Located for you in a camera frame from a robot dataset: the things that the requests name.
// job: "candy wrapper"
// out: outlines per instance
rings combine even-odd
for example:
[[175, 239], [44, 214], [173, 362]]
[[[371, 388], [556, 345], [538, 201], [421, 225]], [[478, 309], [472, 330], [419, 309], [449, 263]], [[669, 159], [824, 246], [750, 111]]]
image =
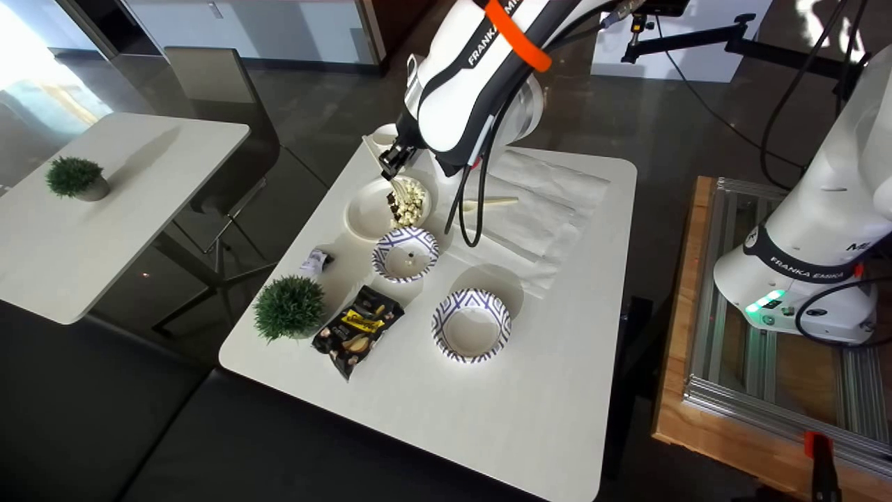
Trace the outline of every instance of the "candy wrapper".
[[350, 378], [382, 332], [403, 316], [404, 309], [393, 297], [362, 286], [357, 297], [312, 337], [312, 345], [329, 355], [336, 369]]

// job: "small potted plant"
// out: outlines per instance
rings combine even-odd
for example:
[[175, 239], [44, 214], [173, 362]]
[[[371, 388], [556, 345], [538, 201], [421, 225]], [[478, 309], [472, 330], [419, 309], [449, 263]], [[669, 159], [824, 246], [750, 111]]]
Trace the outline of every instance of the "small potted plant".
[[269, 341], [307, 337], [325, 320], [325, 289], [305, 275], [286, 275], [258, 297], [258, 327]]
[[78, 157], [53, 159], [47, 183], [53, 193], [64, 197], [102, 201], [109, 196], [109, 180], [104, 179], [104, 166]]

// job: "white robot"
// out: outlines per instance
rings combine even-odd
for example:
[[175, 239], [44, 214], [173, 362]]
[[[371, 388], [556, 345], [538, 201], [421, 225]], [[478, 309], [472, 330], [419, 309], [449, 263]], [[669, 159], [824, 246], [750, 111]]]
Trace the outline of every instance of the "white robot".
[[[379, 157], [382, 176], [393, 179], [414, 150], [431, 147], [447, 176], [468, 176], [484, 165], [485, 179], [490, 150], [530, 133], [541, 118], [545, 101], [530, 73], [549, 65], [549, 45], [588, 13], [613, 7], [623, 16], [640, 6], [642, 0], [458, 0], [431, 55], [411, 58], [398, 136]], [[753, 327], [803, 327], [833, 343], [874, 335], [875, 293], [844, 285], [860, 279], [857, 260], [892, 231], [889, 73], [892, 49], [884, 49], [863, 73], [805, 179], [743, 249], [718, 263], [718, 286]], [[800, 313], [839, 285], [842, 289]]]

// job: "dark floor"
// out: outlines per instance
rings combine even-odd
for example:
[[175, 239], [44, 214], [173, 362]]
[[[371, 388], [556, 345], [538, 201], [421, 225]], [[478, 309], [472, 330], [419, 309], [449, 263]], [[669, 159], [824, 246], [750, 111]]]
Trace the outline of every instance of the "dark floor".
[[[761, 40], [805, 49], [810, 37], [797, 7], [810, 6], [810, 0], [776, 3], [761, 26]], [[892, 6], [870, 6], [863, 26], [868, 49], [892, 42], [889, 20]], [[432, 34], [431, 26], [419, 27], [408, 40], [404, 52], [424, 52], [428, 34]], [[825, 52], [842, 52], [838, 37]], [[549, 86], [545, 123], [525, 145], [623, 157], [640, 166], [628, 295], [662, 303], [672, 293], [694, 176], [761, 180], [759, 150], [720, 126], [686, 84], [594, 77], [588, 73], [588, 42], [564, 46], [556, 62], [556, 69], [545, 77]], [[337, 179], [359, 136], [396, 120], [404, 73], [403, 65], [390, 65], [382, 74], [252, 65], [252, 77], [276, 123], [286, 152], [265, 193], [242, 214], [242, 224], [270, 257], [280, 257]], [[723, 118], [759, 140], [790, 77], [790, 69], [744, 62], [733, 84], [694, 84], [694, 90]], [[773, 147], [796, 162], [810, 162], [833, 120], [831, 86], [824, 77], [800, 84], [776, 127]], [[57, 120], [51, 126], [47, 118], [53, 120], [53, 106], [60, 106], [53, 91], [60, 90], [67, 90], [81, 106], [74, 113], [77, 120], [61, 120], [61, 126]], [[164, 58], [124, 55], [109, 65], [93, 55], [64, 55], [60, 65], [57, 58], [31, 65], [19, 81], [12, 77], [0, 91], [0, 187], [14, 187], [78, 127], [88, 127], [107, 111], [191, 113], [191, 106]], [[182, 224], [195, 238], [209, 238], [220, 221], [185, 214]], [[242, 242], [235, 239], [233, 246], [237, 257], [252, 257], [242, 254]], [[107, 293], [99, 313], [142, 332], [170, 307], [191, 297], [195, 286], [198, 282], [162, 254], [145, 250]], [[241, 289], [241, 300], [245, 303], [255, 289], [258, 285]], [[209, 300], [203, 309], [182, 317], [175, 323], [175, 332], [182, 332], [173, 341], [175, 349], [215, 360], [215, 349], [226, 337], [220, 317], [220, 300]], [[640, 401], [623, 476], [603, 487], [603, 498], [730, 498], [753, 494], [753, 480], [697, 454], [652, 443], [651, 413], [652, 405]]]

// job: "bowl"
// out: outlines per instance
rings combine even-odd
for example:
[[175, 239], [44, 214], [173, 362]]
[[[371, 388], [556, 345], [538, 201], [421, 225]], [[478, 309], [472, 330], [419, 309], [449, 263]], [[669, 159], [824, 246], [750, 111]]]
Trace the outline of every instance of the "bowl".
[[438, 239], [417, 225], [393, 229], [378, 242], [371, 263], [389, 282], [419, 282], [438, 263]]
[[[396, 176], [393, 180], [419, 189], [421, 201], [417, 204], [411, 221], [414, 225], [421, 225], [431, 214], [428, 187], [411, 176]], [[347, 225], [362, 239], [382, 239], [390, 229], [396, 229], [390, 196], [393, 183], [389, 179], [366, 183], [347, 210]]]
[[503, 297], [485, 289], [453, 293], [435, 309], [435, 343], [447, 356], [484, 362], [493, 356], [510, 335], [510, 313]]

